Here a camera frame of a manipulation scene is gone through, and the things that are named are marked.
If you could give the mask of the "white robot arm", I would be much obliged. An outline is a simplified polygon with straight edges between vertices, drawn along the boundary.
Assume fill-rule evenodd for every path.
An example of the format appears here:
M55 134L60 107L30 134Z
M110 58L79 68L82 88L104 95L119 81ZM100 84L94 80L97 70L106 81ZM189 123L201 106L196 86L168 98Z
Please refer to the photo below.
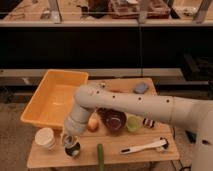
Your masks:
M96 108L141 115L196 133L191 171L213 171L213 100L115 93L105 90L100 83L81 85L74 100L64 120L67 135L83 134Z

